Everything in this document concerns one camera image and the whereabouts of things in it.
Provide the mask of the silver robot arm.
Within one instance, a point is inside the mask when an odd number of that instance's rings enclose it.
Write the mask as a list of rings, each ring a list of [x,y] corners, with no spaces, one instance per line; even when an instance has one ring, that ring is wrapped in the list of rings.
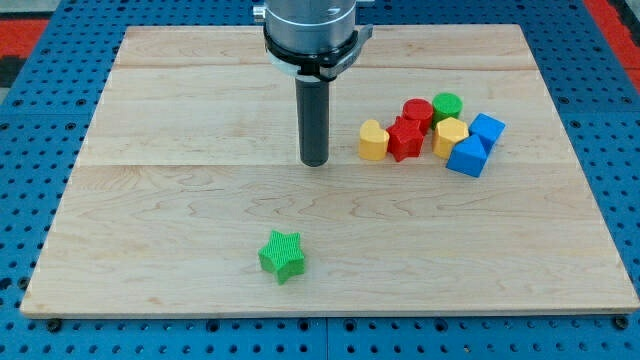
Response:
[[[358,59],[373,27],[356,26],[358,0],[264,0],[252,8],[271,63],[295,80],[299,154],[329,158],[329,85]]]

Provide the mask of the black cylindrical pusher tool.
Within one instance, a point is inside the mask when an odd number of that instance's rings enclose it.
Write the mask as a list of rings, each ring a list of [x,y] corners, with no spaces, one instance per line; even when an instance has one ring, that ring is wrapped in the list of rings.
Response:
[[[329,83],[296,79],[295,87],[300,159],[318,167],[329,158]]]

